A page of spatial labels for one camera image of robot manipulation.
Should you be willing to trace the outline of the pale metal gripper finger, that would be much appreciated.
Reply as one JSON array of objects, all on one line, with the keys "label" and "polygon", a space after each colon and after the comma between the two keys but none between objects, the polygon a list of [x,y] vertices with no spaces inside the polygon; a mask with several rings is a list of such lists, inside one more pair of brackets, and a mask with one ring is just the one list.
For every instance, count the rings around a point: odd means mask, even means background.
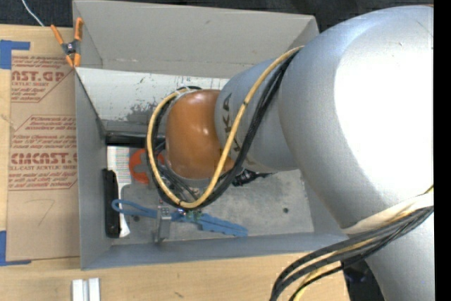
[{"label": "pale metal gripper finger", "polygon": [[161,243],[170,236],[172,216],[168,207],[160,206],[156,211],[154,242]]}]

